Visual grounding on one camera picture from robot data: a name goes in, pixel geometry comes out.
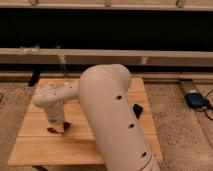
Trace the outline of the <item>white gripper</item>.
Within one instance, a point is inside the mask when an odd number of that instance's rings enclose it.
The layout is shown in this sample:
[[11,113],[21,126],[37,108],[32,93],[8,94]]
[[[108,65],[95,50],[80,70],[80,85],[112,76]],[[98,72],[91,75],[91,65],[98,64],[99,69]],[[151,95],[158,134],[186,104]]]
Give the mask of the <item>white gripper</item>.
[[50,106],[44,109],[47,120],[50,124],[53,124],[53,129],[57,133],[63,133],[64,127],[64,110],[60,105]]

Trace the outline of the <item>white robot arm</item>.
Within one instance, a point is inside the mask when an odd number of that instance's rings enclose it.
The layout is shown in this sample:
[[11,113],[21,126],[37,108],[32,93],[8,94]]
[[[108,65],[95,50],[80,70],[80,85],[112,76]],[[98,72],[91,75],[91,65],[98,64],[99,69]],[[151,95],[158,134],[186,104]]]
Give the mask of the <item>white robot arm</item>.
[[126,96],[131,74],[121,64],[96,65],[64,86],[49,84],[33,97],[54,125],[62,103],[77,99],[108,171],[161,171]]

